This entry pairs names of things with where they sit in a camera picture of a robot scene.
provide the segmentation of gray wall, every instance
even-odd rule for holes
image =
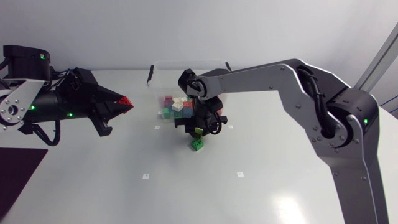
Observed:
[[[241,68],[301,58],[354,85],[398,22],[396,9],[396,0],[2,0],[0,45],[48,50],[57,69],[209,58]],[[398,94],[397,71],[374,89],[381,103]]]

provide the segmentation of clear plastic bin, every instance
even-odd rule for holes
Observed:
[[[226,62],[225,60],[186,60],[155,62],[155,64],[153,64],[150,69],[147,87],[151,92],[153,92],[154,96],[157,99],[159,105],[159,114],[162,115],[159,117],[163,118],[165,121],[173,121],[174,116],[176,115],[176,118],[179,117],[179,113],[175,113],[175,107],[173,108],[169,104],[165,105],[165,101],[167,101],[166,97],[171,96],[172,98],[185,98],[185,100],[187,101],[190,100],[186,99],[186,94],[178,86],[178,79],[180,78],[181,74],[184,72],[184,70],[189,68],[192,69],[196,75],[201,75],[216,68],[225,68],[231,70],[228,62]],[[225,104],[226,94],[222,94],[220,96],[220,99],[223,101],[223,104]],[[168,116],[165,117],[162,114],[164,108],[169,108],[170,119],[167,119]],[[186,116],[183,117],[189,117],[189,113],[184,113],[184,115]]]

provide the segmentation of metal pole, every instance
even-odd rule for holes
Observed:
[[[398,56],[398,23],[354,88],[370,92]]]

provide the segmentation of white tabletop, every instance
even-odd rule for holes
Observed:
[[[329,167],[276,91],[229,94],[228,124],[195,152],[182,126],[158,119],[147,70],[93,73],[135,108],[102,138],[87,118],[62,121],[51,148],[34,135],[1,135],[1,147],[49,148],[3,223],[344,222]],[[398,223],[398,120],[383,109],[380,120],[379,162]],[[53,123],[43,127],[52,133]]]

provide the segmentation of gray robot arm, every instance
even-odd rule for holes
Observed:
[[[198,121],[207,121],[200,128],[209,132],[221,130],[220,119],[209,117],[218,116],[214,111],[222,107],[217,97],[222,93],[277,90],[286,112],[305,129],[316,154],[330,167],[345,222],[388,223],[377,159],[379,111],[370,94],[297,59],[199,76],[186,70],[178,84],[193,98],[194,116],[175,121],[176,126],[185,125],[186,132],[203,126]],[[203,119],[198,118],[204,114],[197,113],[200,110],[211,112]]]

